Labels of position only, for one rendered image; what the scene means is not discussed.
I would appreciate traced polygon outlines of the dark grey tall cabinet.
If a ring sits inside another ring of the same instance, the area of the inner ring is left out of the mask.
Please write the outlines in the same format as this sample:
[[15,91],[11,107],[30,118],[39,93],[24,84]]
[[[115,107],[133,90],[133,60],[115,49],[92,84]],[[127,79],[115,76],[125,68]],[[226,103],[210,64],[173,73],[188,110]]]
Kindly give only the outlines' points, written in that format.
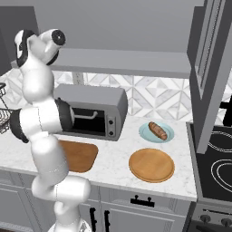
[[0,76],[12,69],[15,35],[22,29],[38,33],[32,6],[0,6]]

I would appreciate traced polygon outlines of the grey base cupboard run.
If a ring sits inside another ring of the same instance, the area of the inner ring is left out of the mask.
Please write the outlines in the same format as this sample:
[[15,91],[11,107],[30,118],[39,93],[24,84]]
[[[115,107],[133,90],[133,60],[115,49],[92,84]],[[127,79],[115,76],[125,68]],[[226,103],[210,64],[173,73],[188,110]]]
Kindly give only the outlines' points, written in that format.
[[35,175],[0,170],[0,230],[47,232],[55,222],[53,202],[36,198]]

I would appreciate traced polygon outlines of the grey toaster oven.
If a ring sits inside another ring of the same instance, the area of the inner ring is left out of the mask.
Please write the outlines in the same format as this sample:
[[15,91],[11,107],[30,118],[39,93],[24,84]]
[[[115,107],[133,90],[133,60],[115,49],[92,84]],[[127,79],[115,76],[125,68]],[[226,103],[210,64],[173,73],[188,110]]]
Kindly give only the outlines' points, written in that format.
[[122,88],[60,84],[54,97],[67,102],[75,114],[98,115],[93,120],[75,119],[71,129],[62,135],[117,141],[128,112],[128,98]]

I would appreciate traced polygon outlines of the grey open cabinet door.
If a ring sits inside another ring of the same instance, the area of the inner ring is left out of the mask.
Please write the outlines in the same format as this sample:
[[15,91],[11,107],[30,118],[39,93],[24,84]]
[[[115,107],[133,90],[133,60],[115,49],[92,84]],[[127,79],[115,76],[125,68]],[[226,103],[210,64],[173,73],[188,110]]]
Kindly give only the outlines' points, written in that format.
[[203,154],[232,70],[232,0],[205,0],[195,8],[188,58],[195,151]]

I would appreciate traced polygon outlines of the rectangular brown cutting board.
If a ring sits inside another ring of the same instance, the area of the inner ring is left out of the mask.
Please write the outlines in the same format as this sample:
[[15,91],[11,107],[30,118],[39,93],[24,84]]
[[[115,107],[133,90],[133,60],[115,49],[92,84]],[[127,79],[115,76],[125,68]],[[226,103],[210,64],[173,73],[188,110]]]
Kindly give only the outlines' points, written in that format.
[[92,168],[99,151],[96,145],[68,140],[59,142],[65,151],[69,171],[83,173]]

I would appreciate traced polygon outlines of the round wooden board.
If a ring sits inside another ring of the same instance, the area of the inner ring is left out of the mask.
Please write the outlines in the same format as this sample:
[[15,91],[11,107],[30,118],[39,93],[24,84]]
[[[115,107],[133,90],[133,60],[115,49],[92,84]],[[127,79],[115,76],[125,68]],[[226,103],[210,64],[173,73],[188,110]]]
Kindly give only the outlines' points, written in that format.
[[130,156],[129,168],[138,179],[159,183],[172,177],[175,164],[173,159],[161,150],[141,149]]

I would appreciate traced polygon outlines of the white wall outlet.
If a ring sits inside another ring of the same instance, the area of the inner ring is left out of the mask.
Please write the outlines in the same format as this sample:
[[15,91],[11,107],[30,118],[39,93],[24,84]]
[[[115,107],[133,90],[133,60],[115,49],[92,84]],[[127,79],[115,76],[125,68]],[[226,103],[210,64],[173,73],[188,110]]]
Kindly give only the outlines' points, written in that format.
[[74,85],[84,85],[83,73],[72,72],[72,82]]

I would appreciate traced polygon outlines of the black hob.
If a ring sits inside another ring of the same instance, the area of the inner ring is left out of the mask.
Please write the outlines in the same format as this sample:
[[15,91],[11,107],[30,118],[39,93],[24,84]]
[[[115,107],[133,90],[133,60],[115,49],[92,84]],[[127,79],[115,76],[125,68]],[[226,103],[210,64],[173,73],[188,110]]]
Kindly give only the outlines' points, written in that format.
[[215,126],[204,154],[196,152],[192,123],[187,130],[198,199],[232,204],[232,128]]

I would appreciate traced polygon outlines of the black object behind hob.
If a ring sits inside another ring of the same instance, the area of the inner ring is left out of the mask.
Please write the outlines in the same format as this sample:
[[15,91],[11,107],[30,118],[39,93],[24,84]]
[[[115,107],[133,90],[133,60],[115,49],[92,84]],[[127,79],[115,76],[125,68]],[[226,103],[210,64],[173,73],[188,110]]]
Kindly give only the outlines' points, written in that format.
[[220,109],[225,109],[226,113],[223,119],[223,125],[227,127],[232,127],[232,95],[230,97],[229,102],[221,102]]

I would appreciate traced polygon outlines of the grey cupboard door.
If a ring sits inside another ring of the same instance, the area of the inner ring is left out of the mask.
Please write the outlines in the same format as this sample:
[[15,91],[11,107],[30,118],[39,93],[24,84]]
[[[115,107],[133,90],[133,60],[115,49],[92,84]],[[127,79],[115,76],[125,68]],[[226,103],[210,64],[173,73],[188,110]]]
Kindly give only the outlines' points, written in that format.
[[159,211],[101,203],[106,232],[182,232],[186,218]]
[[94,213],[95,219],[97,220],[96,229],[97,232],[102,232],[102,223],[100,217],[99,203],[95,201],[88,200],[86,203],[79,205],[81,217],[89,224],[92,228],[91,218],[90,218],[90,208],[95,208]]

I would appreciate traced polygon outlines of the grey drawer front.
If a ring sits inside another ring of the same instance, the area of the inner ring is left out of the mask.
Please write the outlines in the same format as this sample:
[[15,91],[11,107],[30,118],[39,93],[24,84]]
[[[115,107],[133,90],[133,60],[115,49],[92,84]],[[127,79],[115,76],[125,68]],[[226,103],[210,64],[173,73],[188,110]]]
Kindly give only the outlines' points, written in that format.
[[[135,208],[143,208],[147,210],[170,213],[178,216],[186,216],[189,212],[190,202],[187,200],[155,196],[151,194],[137,193],[134,191],[105,187],[100,187],[100,194],[102,201],[112,204],[118,204]],[[131,204],[131,198],[134,198],[135,195],[138,195],[139,199],[144,200],[147,200],[148,197],[150,197],[151,200],[155,202],[155,207],[150,208]]]

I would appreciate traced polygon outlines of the pale teal plate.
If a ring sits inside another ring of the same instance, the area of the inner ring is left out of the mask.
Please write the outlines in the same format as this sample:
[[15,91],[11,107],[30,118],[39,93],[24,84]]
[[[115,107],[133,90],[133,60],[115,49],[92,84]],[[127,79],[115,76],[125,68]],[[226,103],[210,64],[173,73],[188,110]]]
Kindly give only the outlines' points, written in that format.
[[147,122],[140,126],[139,128],[140,136],[144,140],[154,143],[165,143],[171,141],[174,138],[174,130],[166,123],[157,121],[157,124],[166,132],[167,138],[165,140],[162,140],[161,138],[153,134],[149,129],[149,124]]

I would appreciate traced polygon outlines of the brown pastry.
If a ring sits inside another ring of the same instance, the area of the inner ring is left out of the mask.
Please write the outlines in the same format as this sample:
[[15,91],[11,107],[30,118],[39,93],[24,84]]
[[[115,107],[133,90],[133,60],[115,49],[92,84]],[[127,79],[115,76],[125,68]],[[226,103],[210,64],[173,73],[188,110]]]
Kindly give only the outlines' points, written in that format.
[[153,121],[149,123],[149,129],[155,136],[162,140],[166,140],[168,137],[167,133],[157,123]]

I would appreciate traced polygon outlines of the grey wall cabinet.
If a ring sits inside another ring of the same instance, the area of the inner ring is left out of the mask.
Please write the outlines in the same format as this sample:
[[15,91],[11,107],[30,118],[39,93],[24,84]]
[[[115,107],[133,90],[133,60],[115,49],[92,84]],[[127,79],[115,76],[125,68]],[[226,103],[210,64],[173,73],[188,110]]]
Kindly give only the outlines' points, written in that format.
[[52,68],[83,73],[187,78],[194,11],[204,0],[6,0],[31,6],[38,29],[61,29]]

